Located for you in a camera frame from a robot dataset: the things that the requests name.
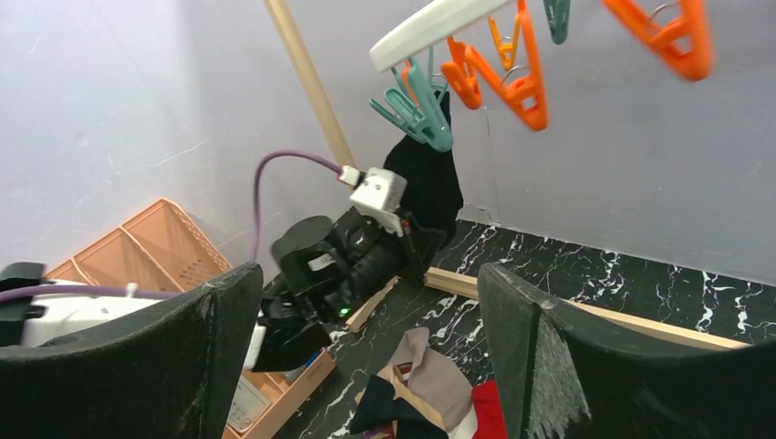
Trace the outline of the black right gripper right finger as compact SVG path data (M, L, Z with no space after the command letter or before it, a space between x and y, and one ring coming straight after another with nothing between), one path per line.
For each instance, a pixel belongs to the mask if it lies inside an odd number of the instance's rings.
M618 325L495 263L480 312L510 438L772 438L775 346L709 349Z

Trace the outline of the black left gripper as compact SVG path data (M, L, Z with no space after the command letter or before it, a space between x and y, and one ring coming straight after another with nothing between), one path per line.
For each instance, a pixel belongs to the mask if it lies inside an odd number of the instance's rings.
M403 211L404 236L398 237L375 219L351 208L335 223L345 244L347 270L329 298L342 304L363 304L394 277L415 283L425 280L426 272L446 238L442 230L418 225L409 211Z

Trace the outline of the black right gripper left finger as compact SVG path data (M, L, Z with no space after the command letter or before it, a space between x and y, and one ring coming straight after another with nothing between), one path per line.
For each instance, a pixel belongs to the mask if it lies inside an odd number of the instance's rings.
M221 437L263 280L245 263L39 348L2 348L1 435Z

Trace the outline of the black sock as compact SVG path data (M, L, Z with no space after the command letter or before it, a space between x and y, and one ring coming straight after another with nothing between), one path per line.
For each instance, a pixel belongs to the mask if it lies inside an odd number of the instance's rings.
M448 438L443 428L430 422L406 399L397 397L388 380L371 375L350 420L351 434L393 426L392 438Z
M409 210L418 225L442 230L447 247L457 231L464 199L451 150L438 152L405 135L385 157L383 168L406 180L401 207Z

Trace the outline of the white sock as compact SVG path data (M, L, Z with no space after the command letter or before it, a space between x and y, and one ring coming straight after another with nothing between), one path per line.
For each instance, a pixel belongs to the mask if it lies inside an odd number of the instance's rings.
M449 439L472 439L478 430L478 421L474 407L471 407L460 423L447 433Z

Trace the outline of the grey sock brown stripes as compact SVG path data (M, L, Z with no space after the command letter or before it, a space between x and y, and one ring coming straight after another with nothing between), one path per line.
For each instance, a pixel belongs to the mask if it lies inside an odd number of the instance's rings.
M452 359L429 346L429 337L427 327L407 330L389 364L400 371L410 392L439 413L449 433L472 407L472 385Z

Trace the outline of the red bear sock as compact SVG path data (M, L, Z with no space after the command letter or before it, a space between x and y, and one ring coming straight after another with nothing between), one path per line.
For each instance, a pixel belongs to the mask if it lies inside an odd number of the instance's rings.
M471 399L477 419L473 439L506 439L507 433L501 410L498 386L487 380L472 389Z

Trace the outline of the beige purple striped sock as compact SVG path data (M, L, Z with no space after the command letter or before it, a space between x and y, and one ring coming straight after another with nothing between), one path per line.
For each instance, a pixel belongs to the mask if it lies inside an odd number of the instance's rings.
M430 422L442 428L439 413L435 409L431 408L426 402L424 402L423 400L421 400L419 397L415 396L412 392L408 390L408 388L404 385L404 382L402 381L402 377L400 376L400 371L396 367L393 367L390 365L385 366L377 374L374 374L374 375L382 377L388 380L390 383L392 383L393 386L395 387L395 394L397 397L406 399L418 411L420 411L421 414L424 415ZM361 400L361 396L363 392L364 390L358 395L357 405ZM361 435L364 438L392 438L395 426L396 426L396 423L394 423L393 426L375 429L368 433L361 433Z

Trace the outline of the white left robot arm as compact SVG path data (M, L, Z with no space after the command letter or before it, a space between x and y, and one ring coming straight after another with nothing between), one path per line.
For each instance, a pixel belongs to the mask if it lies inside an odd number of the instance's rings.
M394 277L421 280L456 233L451 210L400 209L400 232L348 210L338 220L303 219L272 245L279 274L263 295L244 367L295 369L331 338L326 325L351 318ZM48 278L39 263L1 272L1 343L39 347L49 341L168 299L135 284L102 287Z

